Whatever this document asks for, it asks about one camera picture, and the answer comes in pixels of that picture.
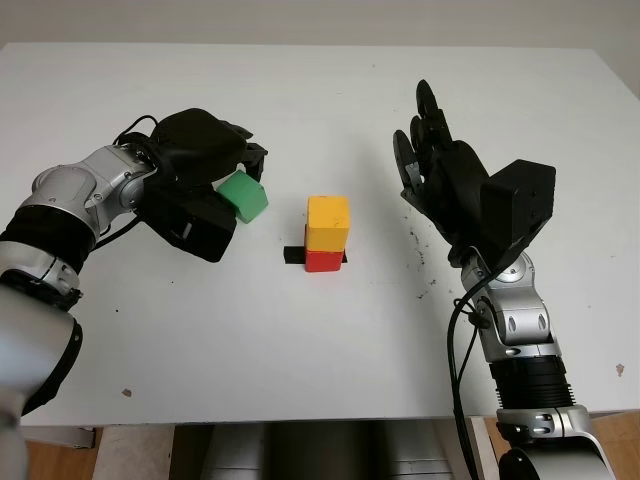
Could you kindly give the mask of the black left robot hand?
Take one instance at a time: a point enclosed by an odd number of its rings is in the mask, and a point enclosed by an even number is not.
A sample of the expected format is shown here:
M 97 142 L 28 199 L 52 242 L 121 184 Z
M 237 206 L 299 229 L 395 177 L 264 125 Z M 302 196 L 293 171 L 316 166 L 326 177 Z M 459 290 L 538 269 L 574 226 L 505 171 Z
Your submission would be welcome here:
M 211 184 L 238 169 L 259 181 L 267 150 L 245 128 L 190 108 L 161 120 L 151 133 L 162 182 L 190 189 Z

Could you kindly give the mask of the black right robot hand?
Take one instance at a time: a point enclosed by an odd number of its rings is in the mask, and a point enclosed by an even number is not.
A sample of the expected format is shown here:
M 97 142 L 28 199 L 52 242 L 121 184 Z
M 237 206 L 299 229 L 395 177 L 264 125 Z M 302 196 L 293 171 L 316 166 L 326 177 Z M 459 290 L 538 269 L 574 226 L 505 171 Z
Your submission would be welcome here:
M 393 134 L 401 197 L 434 224 L 450 245 L 449 263 L 460 268 L 482 243 L 480 187 L 489 175 L 470 145 L 452 137 L 424 79 L 417 84 L 416 103 L 409 131 Z

